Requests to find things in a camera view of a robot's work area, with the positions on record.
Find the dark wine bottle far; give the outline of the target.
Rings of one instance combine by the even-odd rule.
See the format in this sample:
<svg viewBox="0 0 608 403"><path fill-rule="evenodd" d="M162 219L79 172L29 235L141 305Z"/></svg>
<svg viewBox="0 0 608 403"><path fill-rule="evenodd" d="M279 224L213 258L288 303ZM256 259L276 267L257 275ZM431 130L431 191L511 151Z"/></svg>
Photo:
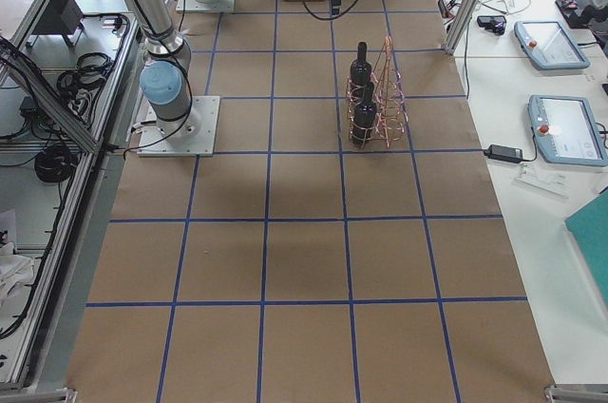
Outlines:
<svg viewBox="0 0 608 403"><path fill-rule="evenodd" d="M350 66L351 90L359 86L365 86L371 80L371 64L367 61L367 52L367 43L364 41L359 42L356 59Z"/></svg>

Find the dark wine bottle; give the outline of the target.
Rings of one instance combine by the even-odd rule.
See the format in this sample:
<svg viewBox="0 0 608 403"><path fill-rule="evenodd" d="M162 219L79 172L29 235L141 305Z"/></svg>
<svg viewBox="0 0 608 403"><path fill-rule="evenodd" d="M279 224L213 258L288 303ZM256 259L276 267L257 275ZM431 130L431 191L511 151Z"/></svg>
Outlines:
<svg viewBox="0 0 608 403"><path fill-rule="evenodd" d="M374 83L368 82L362 89L361 100L353 110L352 142L362 146L371 135L371 129L377 113L377 106L373 100Z"/></svg>
<svg viewBox="0 0 608 403"><path fill-rule="evenodd" d="M364 41L359 42L356 59L350 66L351 90L359 86L365 86L371 80L371 64L367 61L367 52L367 43Z"/></svg>

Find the dark wine bottle near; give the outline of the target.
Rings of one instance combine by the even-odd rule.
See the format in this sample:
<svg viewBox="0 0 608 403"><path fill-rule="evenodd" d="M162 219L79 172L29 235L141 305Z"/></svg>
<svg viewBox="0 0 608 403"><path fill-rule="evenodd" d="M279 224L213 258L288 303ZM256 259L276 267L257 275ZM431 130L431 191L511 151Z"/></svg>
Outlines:
<svg viewBox="0 0 608 403"><path fill-rule="evenodd" d="M373 100L374 83L368 82L362 89L361 100L353 110L352 142L362 146L371 135L371 129L377 113L377 106Z"/></svg>

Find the upper teach pendant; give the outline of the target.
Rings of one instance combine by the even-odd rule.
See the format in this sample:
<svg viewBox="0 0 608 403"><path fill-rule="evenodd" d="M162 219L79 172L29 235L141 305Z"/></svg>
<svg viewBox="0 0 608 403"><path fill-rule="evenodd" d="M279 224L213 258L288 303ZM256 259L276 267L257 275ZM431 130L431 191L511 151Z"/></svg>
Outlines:
<svg viewBox="0 0 608 403"><path fill-rule="evenodd" d="M518 21L514 33L537 69L585 69L590 66L588 58L561 22Z"/></svg>

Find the teach pendant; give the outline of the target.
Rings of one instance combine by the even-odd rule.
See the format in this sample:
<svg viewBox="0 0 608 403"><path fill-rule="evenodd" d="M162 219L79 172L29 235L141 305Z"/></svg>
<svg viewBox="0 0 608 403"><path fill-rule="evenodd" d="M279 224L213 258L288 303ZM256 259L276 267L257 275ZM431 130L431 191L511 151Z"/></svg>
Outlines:
<svg viewBox="0 0 608 403"><path fill-rule="evenodd" d="M548 163L607 165L607 152L586 98L532 95L527 109L536 146Z"/></svg>
<svg viewBox="0 0 608 403"><path fill-rule="evenodd" d="M514 33L537 69L585 69L590 66L588 58L561 22L518 21Z"/></svg>

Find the black power adapter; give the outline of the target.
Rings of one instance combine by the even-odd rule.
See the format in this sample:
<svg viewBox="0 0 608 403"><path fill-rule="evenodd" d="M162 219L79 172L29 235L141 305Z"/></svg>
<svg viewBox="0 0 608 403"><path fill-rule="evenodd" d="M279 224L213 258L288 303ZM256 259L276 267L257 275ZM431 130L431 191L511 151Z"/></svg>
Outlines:
<svg viewBox="0 0 608 403"><path fill-rule="evenodd" d="M511 146L491 144L484 150L484 155L489 160L506 163L521 163L523 161L522 150Z"/></svg>

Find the lower teach pendant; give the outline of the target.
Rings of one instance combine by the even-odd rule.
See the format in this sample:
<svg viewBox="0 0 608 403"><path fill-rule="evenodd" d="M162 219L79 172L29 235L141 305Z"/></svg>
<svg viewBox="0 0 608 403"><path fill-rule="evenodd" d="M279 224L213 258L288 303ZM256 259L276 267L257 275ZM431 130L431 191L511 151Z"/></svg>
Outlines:
<svg viewBox="0 0 608 403"><path fill-rule="evenodd" d="M536 146L548 163L607 165L607 152L586 98L532 95L527 109Z"/></svg>

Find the black box on shelf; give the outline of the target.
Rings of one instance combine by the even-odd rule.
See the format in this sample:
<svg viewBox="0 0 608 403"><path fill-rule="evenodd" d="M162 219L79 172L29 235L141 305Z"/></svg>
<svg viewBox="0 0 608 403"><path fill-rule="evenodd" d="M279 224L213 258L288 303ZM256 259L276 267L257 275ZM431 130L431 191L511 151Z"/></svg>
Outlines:
<svg viewBox="0 0 608 403"><path fill-rule="evenodd" d="M75 0L49 0L32 35L58 35L69 48L73 48L84 30L83 17Z"/></svg>

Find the clear acrylic stand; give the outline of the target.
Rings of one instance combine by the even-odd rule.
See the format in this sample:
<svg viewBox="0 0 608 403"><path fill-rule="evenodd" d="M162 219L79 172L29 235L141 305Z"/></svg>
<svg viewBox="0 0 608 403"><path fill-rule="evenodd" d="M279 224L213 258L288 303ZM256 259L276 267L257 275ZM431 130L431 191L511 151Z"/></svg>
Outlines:
<svg viewBox="0 0 608 403"><path fill-rule="evenodd" d="M562 199L568 199L567 179L561 174L540 174L531 163L522 163L519 173L514 178L515 182L526 184L543 192L553 194Z"/></svg>

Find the brown paper table mat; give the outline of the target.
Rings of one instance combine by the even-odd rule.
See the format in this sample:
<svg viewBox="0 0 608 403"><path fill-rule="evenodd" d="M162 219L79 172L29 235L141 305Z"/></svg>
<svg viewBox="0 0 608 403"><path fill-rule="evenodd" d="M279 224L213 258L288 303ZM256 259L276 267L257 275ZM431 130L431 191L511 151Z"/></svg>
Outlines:
<svg viewBox="0 0 608 403"><path fill-rule="evenodd" d="M435 0L181 19L214 155L129 155L67 373L82 402L540 402L550 384ZM349 139L358 43L408 123Z"/></svg>

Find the teal board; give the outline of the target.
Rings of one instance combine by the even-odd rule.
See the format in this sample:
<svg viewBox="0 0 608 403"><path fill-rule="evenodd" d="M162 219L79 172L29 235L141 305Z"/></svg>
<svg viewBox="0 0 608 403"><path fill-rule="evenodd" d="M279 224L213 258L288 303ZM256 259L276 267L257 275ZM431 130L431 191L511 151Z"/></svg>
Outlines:
<svg viewBox="0 0 608 403"><path fill-rule="evenodd" d="M607 285L607 193L598 195L565 220L596 283Z"/></svg>

